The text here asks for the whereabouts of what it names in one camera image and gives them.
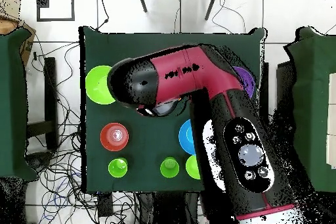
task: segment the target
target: black cable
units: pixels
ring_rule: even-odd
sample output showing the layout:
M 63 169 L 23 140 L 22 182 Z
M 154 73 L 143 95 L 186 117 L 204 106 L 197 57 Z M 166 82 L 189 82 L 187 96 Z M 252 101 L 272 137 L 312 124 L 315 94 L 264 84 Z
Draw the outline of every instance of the black cable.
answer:
M 219 0 L 219 5 L 221 6 L 221 8 L 220 8 L 220 10 L 218 11 L 218 13 L 220 13 L 220 11 L 224 8 L 224 9 L 228 9 L 228 10 L 233 11 L 233 12 L 235 12 L 236 14 L 238 14 L 238 15 L 241 17 L 241 19 L 243 20 L 243 31 L 244 31 L 244 33 L 246 34 L 246 28 L 245 28 L 245 20 L 244 20 L 244 17 L 243 17 L 238 11 L 235 11 L 234 9 L 230 9 L 229 7 L 225 7 L 225 6 L 224 6 L 225 1 L 226 1 L 226 0 L 224 0 L 224 2 L 223 2 L 223 4 L 222 4 L 222 3 L 221 3 L 221 0 Z M 228 30 L 228 31 L 232 34 L 232 32 L 231 32 L 229 29 L 227 29 L 227 28 L 225 28 L 225 27 L 223 27 L 223 26 L 221 26 L 221 25 L 215 23 L 214 21 L 213 21 L 213 23 L 214 23 L 215 25 L 217 25 L 217 26 L 220 26 L 220 27 L 224 28 L 225 30 Z
M 218 15 L 218 13 L 220 13 L 220 11 L 224 8 L 225 1 L 226 1 L 226 0 L 224 0 L 223 4 L 221 5 L 220 10 L 213 16 L 212 22 L 214 23 L 214 25 L 217 25 L 217 26 L 219 26 L 219 27 L 222 27 L 223 29 L 225 29 L 226 31 L 228 31 L 230 34 L 232 34 L 232 32 L 231 32 L 228 28 L 225 28 L 225 27 L 223 27 L 223 26 L 217 24 L 215 21 L 213 21 L 213 20 L 215 19 L 215 17 Z
M 41 140 L 39 140 L 39 137 L 37 137 L 37 136 L 33 136 L 33 137 L 35 137 L 38 141 L 39 141 L 39 143 L 41 144 L 41 146 L 43 147 L 43 148 L 46 148 L 47 146 L 45 146 L 42 142 L 41 142 Z
M 174 21 L 174 34 L 175 34 L 175 28 L 176 28 L 176 20 L 177 20 L 177 14 L 179 13 L 180 7 L 178 7 L 178 10 L 176 11 L 176 15 L 175 15 L 175 21 Z
M 98 28 L 96 28 L 96 30 L 99 30 L 100 27 L 102 27 L 105 23 L 108 23 L 108 20 L 110 19 L 106 11 L 106 8 L 105 8 L 104 0 L 102 0 L 102 7 L 104 8 L 104 12 L 105 12 L 105 15 L 107 16 L 107 19 L 105 19 L 105 21 Z
M 330 32 L 334 27 L 336 27 L 336 24 L 334 26 L 332 26 L 330 29 L 328 29 L 328 31 L 325 32 L 325 35 Z

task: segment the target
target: green cup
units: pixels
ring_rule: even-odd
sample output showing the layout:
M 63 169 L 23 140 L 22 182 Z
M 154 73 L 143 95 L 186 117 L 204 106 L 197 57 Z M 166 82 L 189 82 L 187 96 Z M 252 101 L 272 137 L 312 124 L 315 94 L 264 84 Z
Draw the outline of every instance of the green cup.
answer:
M 198 171 L 198 165 L 196 156 L 190 156 L 186 161 L 186 171 L 191 178 L 200 180 L 200 172 Z
M 175 177 L 179 173 L 179 170 L 180 170 L 179 164 L 172 157 L 165 158 L 165 160 L 161 163 L 160 166 L 161 174 L 166 178 Z
M 108 164 L 108 172 L 112 177 L 121 178 L 127 172 L 128 163 L 124 158 L 116 158 Z
M 96 66 L 89 71 L 85 78 L 87 96 L 98 104 L 111 104 L 116 100 L 108 90 L 108 73 L 110 66 Z

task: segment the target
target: cable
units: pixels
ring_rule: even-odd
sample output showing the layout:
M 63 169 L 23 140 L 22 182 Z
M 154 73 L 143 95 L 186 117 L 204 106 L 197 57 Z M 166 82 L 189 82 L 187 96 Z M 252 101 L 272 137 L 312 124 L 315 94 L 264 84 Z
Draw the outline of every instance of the cable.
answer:
M 176 15 L 175 15 L 175 21 L 174 21 L 174 34 L 175 34 L 175 28 L 176 28 L 176 20 L 177 20 L 177 14 L 179 13 L 180 7 L 178 7 L 178 10 L 176 11 Z
M 228 10 L 230 10 L 230 11 L 235 12 L 236 14 L 238 14 L 238 15 L 241 17 L 241 19 L 243 20 L 243 32 L 246 34 L 245 20 L 244 20 L 243 16 L 242 16 L 238 11 L 235 11 L 234 9 L 230 9 L 230 8 L 228 8 L 228 7 L 225 7 L 225 6 L 224 6 L 225 1 L 226 1 L 226 0 L 224 0 L 224 2 L 223 2 L 223 4 L 222 4 L 222 3 L 221 3 L 221 0 L 219 0 L 219 5 L 221 6 L 221 8 L 220 8 L 220 10 L 214 15 L 214 17 L 212 18 L 212 22 L 213 22 L 215 25 L 224 28 L 225 30 L 229 31 L 230 34 L 232 34 L 232 32 L 231 32 L 228 28 L 225 28 L 225 27 L 223 27 L 223 26 L 221 26 L 221 25 L 219 25 L 219 24 L 217 24 L 217 23 L 215 23 L 215 22 L 213 21 L 213 20 L 215 19 L 215 17 L 218 15 L 218 13 L 220 13 L 220 11 L 221 11 L 223 8 L 224 8 L 224 9 L 228 9 Z
M 104 4 L 104 0 L 102 0 L 102 7 L 104 8 L 104 12 L 105 12 L 105 15 L 107 16 L 107 19 L 105 19 L 105 21 L 98 27 L 96 28 L 96 30 L 98 31 L 100 29 L 100 27 L 102 27 L 105 23 L 108 23 L 108 20 L 110 19 L 110 17 L 108 16 L 108 13 L 106 11 L 106 8 L 105 8 L 105 4 Z
M 332 26 L 330 29 L 328 29 L 328 31 L 325 32 L 325 35 L 326 35 L 329 31 L 331 31 L 334 27 L 336 27 L 336 24 L 335 24 L 334 26 Z
M 219 27 L 222 27 L 223 29 L 225 29 L 226 31 L 228 31 L 230 34 L 232 34 L 232 32 L 231 32 L 228 28 L 225 28 L 225 27 L 223 27 L 223 26 L 217 24 L 215 21 L 213 21 L 213 20 L 215 19 L 215 17 L 218 15 L 218 13 L 220 13 L 220 11 L 223 9 L 224 4 L 225 4 L 225 1 L 226 1 L 226 0 L 224 0 L 223 5 L 221 5 L 221 0 L 219 0 L 219 4 L 221 5 L 221 8 L 220 8 L 220 10 L 213 16 L 212 22 L 214 23 L 214 25 L 217 25 L 217 26 L 219 26 Z

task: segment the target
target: white floor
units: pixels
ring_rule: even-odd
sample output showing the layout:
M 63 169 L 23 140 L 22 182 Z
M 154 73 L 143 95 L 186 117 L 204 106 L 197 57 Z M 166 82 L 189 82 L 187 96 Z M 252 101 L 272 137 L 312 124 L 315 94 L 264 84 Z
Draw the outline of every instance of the white floor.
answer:
M 51 52 L 63 45 L 67 45 L 48 56 L 56 58 L 57 82 L 60 83 L 70 75 L 70 68 L 64 60 L 65 52 L 72 46 L 70 43 L 78 41 L 78 27 L 92 26 L 96 28 L 106 19 L 102 6 L 102 0 L 74 0 L 75 21 L 73 22 L 37 22 L 36 0 L 22 0 L 20 18 L 37 30 L 37 37 L 33 44 L 32 51 L 41 54 L 41 47 L 44 54 Z M 104 0 L 106 11 L 110 17 L 109 22 L 101 27 L 101 32 L 135 33 L 135 32 L 174 32 L 174 23 L 179 0 L 145 0 L 148 12 L 142 10 L 140 0 Z M 218 33 L 226 32 L 225 29 L 214 25 L 212 17 L 221 9 L 219 0 L 215 1 L 208 21 L 204 20 L 210 0 L 182 0 L 182 21 L 177 15 L 175 31 L 179 32 L 181 23 L 182 32 L 204 32 Z M 289 60 L 283 46 L 291 43 L 295 38 L 295 30 L 301 26 L 314 26 L 319 32 L 326 33 L 336 24 L 336 0 L 226 0 L 225 7 L 238 11 L 245 20 L 246 32 L 253 28 L 264 27 L 268 31 L 265 45 L 265 61 L 270 63 L 270 107 L 272 113 L 276 102 L 276 65 Z M 70 0 L 50 0 L 48 9 L 41 9 L 41 18 L 65 18 L 71 16 Z M 215 22 L 228 28 L 235 34 L 243 33 L 243 20 L 235 12 L 222 9 L 215 17 Z M 329 31 L 329 34 L 336 34 L 336 27 Z M 73 69 L 73 76 L 59 86 L 59 91 L 67 98 L 71 109 L 79 115 L 80 89 L 79 89 L 79 47 L 75 47 L 68 52 L 66 60 Z M 32 56 L 27 66 L 28 71 L 28 100 L 29 100 L 29 122 L 44 120 L 44 82 L 43 74 L 35 70 L 32 65 Z M 34 66 L 39 67 L 38 61 L 34 61 Z M 63 120 L 63 113 L 59 108 L 59 123 Z M 70 115 L 72 123 L 79 123 L 73 114 Z M 65 135 L 75 131 L 74 126 L 68 125 Z M 61 146 L 61 150 L 71 149 L 70 142 Z M 30 139 L 29 152 L 43 150 L 36 138 Z M 75 166 L 80 169 L 80 160 L 77 159 Z M 59 178 L 49 174 L 48 178 Z M 55 182 L 55 188 L 65 181 L 65 177 Z M 46 194 L 45 176 L 41 181 L 31 183 L 28 187 L 26 197 L 26 213 L 29 222 L 47 224 L 52 217 L 43 217 L 44 207 L 50 200 L 50 194 Z M 56 210 L 53 201 L 48 203 L 48 210 L 45 215 L 52 215 Z M 50 224 L 64 224 L 72 212 L 72 206 L 67 205 L 59 212 Z M 125 220 L 132 222 L 131 212 Z M 199 218 L 201 224 L 206 224 L 204 218 Z M 278 222 L 271 219 L 258 224 L 273 224 Z M 94 224 L 85 209 L 78 210 L 72 216 L 73 224 Z

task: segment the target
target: circular button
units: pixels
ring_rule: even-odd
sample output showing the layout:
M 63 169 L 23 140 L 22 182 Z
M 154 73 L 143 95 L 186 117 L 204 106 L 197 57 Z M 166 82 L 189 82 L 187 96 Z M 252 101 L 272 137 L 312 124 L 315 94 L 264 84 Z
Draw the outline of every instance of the circular button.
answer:
M 245 178 L 248 181 L 254 180 L 255 179 L 255 172 L 253 172 L 253 171 L 246 171 Z
M 234 144 L 238 144 L 241 141 L 238 136 L 235 136 L 232 140 L 233 140 Z
M 258 169 L 258 174 L 259 176 L 261 176 L 262 178 L 266 178 L 267 175 L 268 175 L 268 170 L 266 167 L 264 166 L 261 166 L 259 169 Z
M 235 130 L 237 132 L 243 132 L 244 131 L 244 126 L 242 126 L 242 125 L 236 125 Z
M 254 135 L 254 133 L 246 133 L 245 138 L 248 141 L 253 141 L 253 140 L 255 140 L 255 135 Z
M 263 150 L 257 145 L 246 144 L 239 149 L 238 158 L 247 167 L 256 166 L 264 158 Z

